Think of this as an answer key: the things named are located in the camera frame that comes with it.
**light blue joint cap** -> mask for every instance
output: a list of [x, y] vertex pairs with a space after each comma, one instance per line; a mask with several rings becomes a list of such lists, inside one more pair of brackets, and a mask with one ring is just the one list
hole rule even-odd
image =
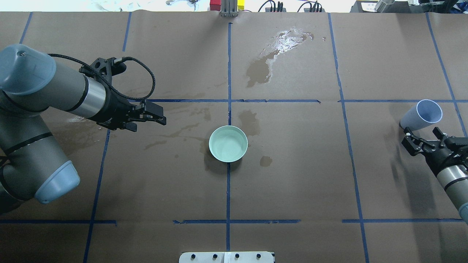
[[39, 187], [34, 197], [42, 204], [68, 193], [80, 184], [80, 177], [72, 164], [67, 161], [62, 164], [45, 182]]
[[55, 75], [55, 60], [22, 44], [0, 51], [0, 90], [28, 95], [44, 88]]
[[458, 213], [460, 214], [461, 219], [463, 219], [463, 221], [468, 225], [468, 203], [462, 204], [458, 209]]

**white bracket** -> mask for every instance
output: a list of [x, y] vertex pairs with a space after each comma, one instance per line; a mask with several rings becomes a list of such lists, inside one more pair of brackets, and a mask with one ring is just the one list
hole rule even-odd
[[185, 252], [179, 263], [275, 263], [275, 254], [267, 251], [249, 252]]

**wet stain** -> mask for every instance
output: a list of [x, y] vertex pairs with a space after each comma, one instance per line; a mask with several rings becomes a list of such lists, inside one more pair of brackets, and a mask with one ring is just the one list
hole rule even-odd
[[260, 159], [260, 166], [261, 167], [268, 167], [273, 162], [273, 159], [269, 156], [263, 156]]
[[156, 141], [154, 143], [151, 143], [151, 144], [148, 144], [147, 146], [145, 146], [145, 151], [153, 146], [156, 146], [156, 145], [161, 145], [161, 144], [166, 144], [168, 141]]
[[179, 135], [181, 134], [181, 132], [183, 132], [184, 130], [190, 130], [190, 128], [194, 128], [194, 127], [198, 127], [200, 125], [200, 123], [197, 123], [197, 124], [193, 124], [193, 125], [187, 125], [183, 128], [181, 128], [180, 130], [170, 134], [170, 135], [158, 135], [158, 136], [162, 136], [162, 137], [166, 137], [166, 138], [175, 138], [175, 137], [179, 137]]
[[299, 29], [292, 28], [288, 31], [282, 31], [273, 37], [273, 43], [269, 44], [260, 54], [259, 58], [253, 60], [247, 69], [246, 75], [249, 78], [247, 87], [251, 88], [255, 84], [268, 83], [271, 78], [271, 67], [279, 54], [284, 54], [304, 41], [314, 39], [311, 32], [302, 32]]
[[210, 108], [196, 109], [192, 113], [190, 113], [190, 116], [199, 114], [204, 114], [203, 119], [205, 119], [206, 121], [211, 121]]
[[239, 114], [241, 119], [241, 130], [247, 136], [254, 136], [260, 134], [260, 120], [256, 118], [257, 114], [251, 110], [245, 110]]
[[71, 155], [80, 149], [93, 146], [105, 139], [107, 130], [101, 129], [95, 122], [82, 117], [72, 117], [68, 124], [52, 128], [57, 142], [62, 146], [65, 155]]
[[219, 87], [221, 87], [221, 86], [224, 87], [224, 86], [227, 86], [226, 84], [227, 84], [227, 81], [225, 81], [225, 82], [223, 82], [223, 83], [221, 83], [221, 84], [214, 85], [214, 87], [215, 87], [215, 88], [219, 88]]

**black cable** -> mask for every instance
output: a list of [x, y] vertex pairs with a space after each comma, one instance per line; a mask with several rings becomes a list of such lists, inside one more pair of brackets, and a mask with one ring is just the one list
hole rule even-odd
[[309, 4], [309, 5], [310, 5], [310, 8], [309, 8], [309, 12], [310, 12], [310, 10], [312, 10], [312, 2], [307, 1], [307, 2], [303, 3], [303, 4], [299, 7], [299, 9], [297, 9], [297, 13], [299, 13], [300, 9], [301, 9], [304, 5], [306, 5], [306, 4]]
[[262, 4], [262, 6], [258, 9], [258, 11], [260, 12], [260, 11], [262, 10], [262, 7], [263, 7], [264, 5], [266, 5], [266, 3], [268, 3], [268, 2], [270, 2], [270, 6], [271, 6], [271, 3], [273, 3], [273, 6], [274, 6], [274, 7], [273, 7], [273, 10], [272, 10], [272, 7], [270, 7], [270, 12], [274, 12], [274, 10], [276, 10], [276, 3], [275, 3], [275, 1], [273, 1], [273, 0], [267, 0], [266, 2], [264, 2], [264, 3]]
[[148, 95], [144, 96], [144, 97], [141, 97], [141, 98], [138, 98], [138, 97], [130, 97], [130, 96], [127, 96], [127, 95], [124, 95], [122, 93], [120, 93], [116, 88], [114, 88], [104, 77], [101, 76], [101, 74], [99, 74], [95, 69], [93, 69], [90, 65], [84, 63], [83, 61], [81, 60], [78, 60], [76, 58], [72, 58], [72, 57], [69, 57], [69, 56], [65, 56], [65, 55], [60, 55], [60, 54], [48, 54], [49, 56], [51, 57], [57, 57], [57, 58], [64, 58], [64, 59], [68, 59], [68, 60], [71, 60], [71, 61], [74, 61], [76, 63], [79, 63], [85, 67], [87, 67], [89, 70], [91, 70], [96, 76], [98, 76], [112, 91], [114, 91], [115, 93], [117, 93], [118, 95], [124, 97], [125, 99], [128, 99], [128, 100], [135, 100], [135, 101], [142, 101], [142, 100], [145, 100], [147, 98], [149, 98], [153, 92], [154, 92], [154, 88], [156, 87], [156, 79], [154, 77], [154, 74], [153, 72], [151, 72], [151, 70], [149, 69], [149, 67], [147, 67], [145, 64], [143, 64], [143, 62], [139, 61], [138, 59], [136, 58], [132, 58], [132, 57], [122, 57], [122, 62], [125, 62], [125, 61], [128, 61], [128, 60], [133, 60], [135, 62], [137, 62], [138, 64], [140, 64], [142, 67], [144, 67], [151, 75], [151, 78], [153, 79], [153, 85], [151, 87], [151, 91], [148, 93]]

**yellow block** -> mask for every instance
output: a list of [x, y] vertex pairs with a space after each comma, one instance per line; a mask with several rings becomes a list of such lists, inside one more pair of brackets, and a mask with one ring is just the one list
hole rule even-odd
[[237, 7], [239, 8], [239, 10], [244, 10], [244, 3], [245, 0], [237, 0]]

